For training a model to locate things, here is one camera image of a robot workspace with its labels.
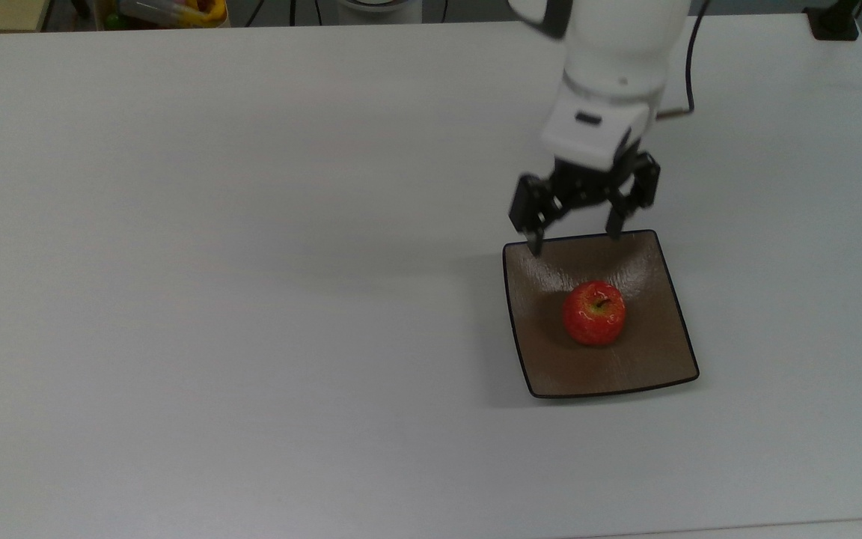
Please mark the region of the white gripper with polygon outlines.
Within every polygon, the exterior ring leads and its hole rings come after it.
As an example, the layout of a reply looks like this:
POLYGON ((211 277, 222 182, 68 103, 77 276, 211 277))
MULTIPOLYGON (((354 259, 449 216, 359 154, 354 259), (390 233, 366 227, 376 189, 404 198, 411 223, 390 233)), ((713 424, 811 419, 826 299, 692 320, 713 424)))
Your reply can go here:
POLYGON ((520 175, 510 205, 509 219, 531 255, 541 256, 547 228, 563 218, 563 206, 608 202, 605 232, 618 241, 627 219, 654 204, 661 167, 641 147, 654 116, 650 95, 609 97, 562 79, 541 130, 553 171, 547 180, 520 175))

